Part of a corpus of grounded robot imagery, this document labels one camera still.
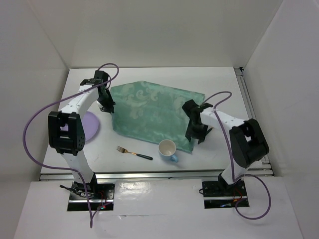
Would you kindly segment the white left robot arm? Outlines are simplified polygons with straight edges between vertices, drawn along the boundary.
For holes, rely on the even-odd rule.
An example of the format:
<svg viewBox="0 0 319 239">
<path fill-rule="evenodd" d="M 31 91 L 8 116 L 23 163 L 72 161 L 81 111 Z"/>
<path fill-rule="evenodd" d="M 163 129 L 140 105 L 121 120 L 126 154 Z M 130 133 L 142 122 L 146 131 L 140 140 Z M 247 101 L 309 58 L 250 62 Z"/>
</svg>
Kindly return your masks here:
<svg viewBox="0 0 319 239">
<path fill-rule="evenodd" d="M 105 85 L 109 74 L 97 70 L 94 77 L 80 83 L 80 95 L 74 97 L 58 112 L 48 115 L 49 145 L 67 162 L 72 172 L 73 188 L 80 191 L 88 199 L 98 194 L 98 185 L 95 173 L 89 167 L 83 148 L 85 146 L 85 132 L 82 119 L 94 102 L 100 104 L 100 111 L 112 114 L 115 102 Z"/>
</svg>

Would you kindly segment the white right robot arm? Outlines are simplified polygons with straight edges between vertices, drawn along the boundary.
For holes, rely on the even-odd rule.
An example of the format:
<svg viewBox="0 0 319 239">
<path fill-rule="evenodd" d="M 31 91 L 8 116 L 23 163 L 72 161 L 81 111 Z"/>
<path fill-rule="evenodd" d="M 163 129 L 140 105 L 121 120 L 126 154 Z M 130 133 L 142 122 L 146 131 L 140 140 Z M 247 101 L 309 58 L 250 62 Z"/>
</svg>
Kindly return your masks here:
<svg viewBox="0 0 319 239">
<path fill-rule="evenodd" d="M 202 194 L 205 197 L 231 196 L 242 186 L 241 178 L 248 168 L 269 153 L 269 146 L 255 119 L 238 119 L 217 110 L 209 103 L 198 105 L 189 100 L 182 106 L 189 117 L 185 133 L 188 141 L 205 141 L 212 129 L 219 129 L 226 139 L 230 156 L 229 166 L 218 175 L 216 182 L 205 182 Z"/>
</svg>

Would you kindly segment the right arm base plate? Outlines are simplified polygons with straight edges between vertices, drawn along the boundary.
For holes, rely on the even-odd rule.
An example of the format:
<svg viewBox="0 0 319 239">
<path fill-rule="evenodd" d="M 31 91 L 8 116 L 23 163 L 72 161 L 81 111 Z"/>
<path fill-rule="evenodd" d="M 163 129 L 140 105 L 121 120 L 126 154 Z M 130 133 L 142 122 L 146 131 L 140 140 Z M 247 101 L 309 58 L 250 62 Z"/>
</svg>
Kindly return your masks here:
<svg viewBox="0 0 319 239">
<path fill-rule="evenodd" d="M 217 181 L 203 181 L 198 192 L 203 196 L 206 209 L 249 207 L 246 186 L 239 181 L 234 187 L 223 190 Z"/>
</svg>

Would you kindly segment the green satin placemat cloth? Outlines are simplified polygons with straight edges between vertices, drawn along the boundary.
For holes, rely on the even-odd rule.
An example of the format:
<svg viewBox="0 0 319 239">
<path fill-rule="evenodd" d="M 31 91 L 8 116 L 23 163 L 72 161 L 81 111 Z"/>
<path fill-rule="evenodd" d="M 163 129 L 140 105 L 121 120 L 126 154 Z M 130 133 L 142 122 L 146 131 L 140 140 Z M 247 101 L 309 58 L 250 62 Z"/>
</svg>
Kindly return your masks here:
<svg viewBox="0 0 319 239">
<path fill-rule="evenodd" d="M 125 137 L 158 144 L 172 140 L 178 150 L 191 153 L 194 141 L 185 137 L 189 118 L 182 106 L 189 100 L 197 104 L 205 95 L 146 81 L 113 86 L 115 101 L 113 130 Z"/>
</svg>

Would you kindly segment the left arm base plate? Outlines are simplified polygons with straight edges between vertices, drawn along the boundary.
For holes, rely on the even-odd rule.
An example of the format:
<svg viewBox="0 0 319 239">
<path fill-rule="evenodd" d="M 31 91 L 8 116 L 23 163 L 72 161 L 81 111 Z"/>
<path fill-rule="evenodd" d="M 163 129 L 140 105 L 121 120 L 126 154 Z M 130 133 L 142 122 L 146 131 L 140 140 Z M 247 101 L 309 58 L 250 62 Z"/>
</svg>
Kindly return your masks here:
<svg viewBox="0 0 319 239">
<path fill-rule="evenodd" d="M 67 211 L 79 212 L 88 211 L 87 199 L 84 191 L 76 190 L 74 186 L 66 188 L 69 194 Z M 91 210 L 112 211 L 114 209 L 115 184 L 98 184 L 96 191 L 88 192 Z"/>
</svg>

